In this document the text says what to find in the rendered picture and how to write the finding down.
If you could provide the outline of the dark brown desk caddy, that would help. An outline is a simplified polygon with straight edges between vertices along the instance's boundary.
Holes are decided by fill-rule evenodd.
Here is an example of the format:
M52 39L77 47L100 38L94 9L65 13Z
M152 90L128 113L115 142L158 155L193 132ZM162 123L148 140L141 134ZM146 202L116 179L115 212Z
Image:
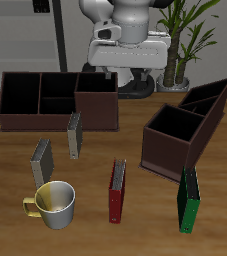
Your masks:
M79 113L85 131L116 131L118 77L94 72L5 72L0 92L3 131L65 131Z
M164 104L144 126L139 167L179 184L220 123L226 99L227 78L192 88L177 107Z

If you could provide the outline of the white and yellow mug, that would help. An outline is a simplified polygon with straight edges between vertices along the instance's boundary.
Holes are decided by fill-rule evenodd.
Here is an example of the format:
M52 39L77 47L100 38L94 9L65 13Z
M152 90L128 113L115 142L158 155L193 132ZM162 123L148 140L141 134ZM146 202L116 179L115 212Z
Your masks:
M68 226L74 213L75 190L67 182L52 181L42 185L33 198L23 199L27 216L42 218L47 227L62 229Z

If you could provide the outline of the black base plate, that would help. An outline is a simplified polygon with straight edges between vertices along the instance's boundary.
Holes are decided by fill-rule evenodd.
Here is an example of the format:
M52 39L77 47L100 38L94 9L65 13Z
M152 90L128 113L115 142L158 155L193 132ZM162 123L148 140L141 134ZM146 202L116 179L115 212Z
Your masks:
M92 67L86 63L79 75L77 92L89 96L106 99L143 99L154 91L154 80L148 75L146 81L141 81L144 69L108 68L111 79L105 79L102 67Z

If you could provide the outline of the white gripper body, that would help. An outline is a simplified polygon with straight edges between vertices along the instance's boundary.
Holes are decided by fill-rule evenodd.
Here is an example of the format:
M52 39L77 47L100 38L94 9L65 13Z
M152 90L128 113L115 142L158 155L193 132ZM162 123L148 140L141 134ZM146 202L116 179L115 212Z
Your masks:
M114 40L94 39L89 46L91 66L163 69L167 65L171 37L166 32L150 31L139 44L120 44Z

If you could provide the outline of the green book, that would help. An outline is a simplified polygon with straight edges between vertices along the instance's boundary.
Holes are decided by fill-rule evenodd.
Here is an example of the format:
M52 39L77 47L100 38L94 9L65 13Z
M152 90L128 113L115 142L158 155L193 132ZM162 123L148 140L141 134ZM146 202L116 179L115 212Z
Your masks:
M181 233L192 232L199 205L200 192L196 167L192 169L183 167L177 195L179 230Z

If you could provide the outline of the green pot plant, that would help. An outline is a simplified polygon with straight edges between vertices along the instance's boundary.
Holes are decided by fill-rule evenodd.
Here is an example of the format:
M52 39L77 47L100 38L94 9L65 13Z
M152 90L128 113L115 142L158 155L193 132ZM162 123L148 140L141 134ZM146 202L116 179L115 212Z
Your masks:
M190 10L186 9L186 0L173 0L168 6L168 13L160 8L163 19L157 24L162 24L171 37L171 45L168 49L167 65L163 74L156 80L158 92L187 92L189 80L184 76L186 64L199 60L197 53L204 47L215 45L211 41L214 28L199 36L204 21L190 27L190 24L209 8L213 7L220 0L209 0L202 3L198 0Z

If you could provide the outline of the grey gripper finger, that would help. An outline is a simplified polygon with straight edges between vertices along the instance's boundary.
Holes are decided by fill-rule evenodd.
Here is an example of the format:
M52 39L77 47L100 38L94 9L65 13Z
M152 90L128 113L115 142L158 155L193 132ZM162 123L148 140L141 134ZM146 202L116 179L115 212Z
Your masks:
M109 71L107 67L102 67L102 70L105 73L105 79L110 80L111 79L111 71Z
M141 72L141 81L146 81L150 72L151 69L145 69L143 72Z

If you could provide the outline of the grey shelf unit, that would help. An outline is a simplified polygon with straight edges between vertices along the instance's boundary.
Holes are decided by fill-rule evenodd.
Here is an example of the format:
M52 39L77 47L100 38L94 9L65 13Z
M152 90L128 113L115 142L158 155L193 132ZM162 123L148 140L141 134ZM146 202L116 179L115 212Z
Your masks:
M0 88L4 71L66 70L61 0L0 0Z

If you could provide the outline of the red book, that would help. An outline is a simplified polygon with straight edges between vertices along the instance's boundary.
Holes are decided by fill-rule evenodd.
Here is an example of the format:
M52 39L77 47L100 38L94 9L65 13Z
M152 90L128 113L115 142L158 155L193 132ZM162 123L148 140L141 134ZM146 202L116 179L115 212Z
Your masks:
M126 161L114 160L109 184L109 222L121 222L122 207L125 194Z

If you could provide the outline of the grey book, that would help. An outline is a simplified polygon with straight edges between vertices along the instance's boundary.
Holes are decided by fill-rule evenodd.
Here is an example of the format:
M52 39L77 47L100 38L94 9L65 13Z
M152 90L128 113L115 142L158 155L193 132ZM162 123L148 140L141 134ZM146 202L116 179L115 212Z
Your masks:
M82 141L82 120L80 113L73 113L67 127L69 154L71 159L78 159Z
M39 189L47 183L54 170L53 155L49 139L40 139L30 159L35 186Z

